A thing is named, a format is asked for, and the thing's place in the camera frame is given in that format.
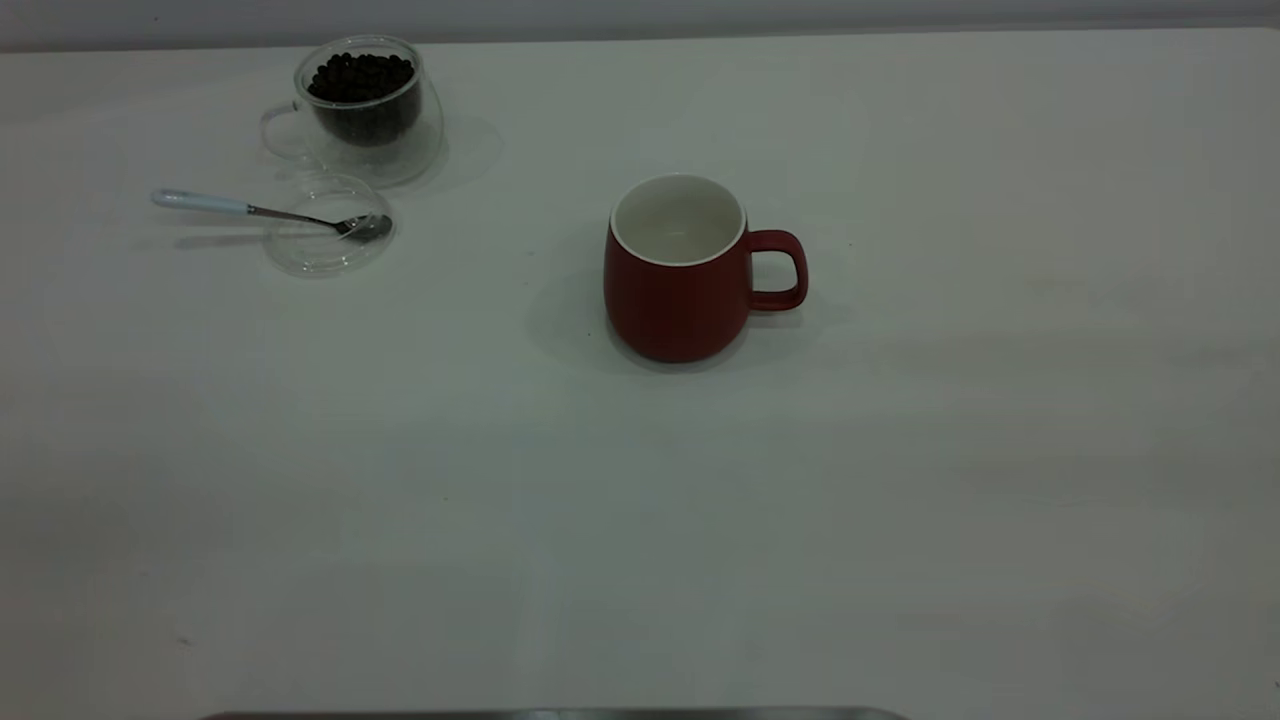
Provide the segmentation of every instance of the white table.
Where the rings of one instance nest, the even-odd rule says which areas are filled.
[[[302,49],[0,56],[0,716],[1274,716],[1280,35],[422,53],[332,281],[147,204],[275,197]],[[676,169],[813,278],[690,368],[599,290]]]

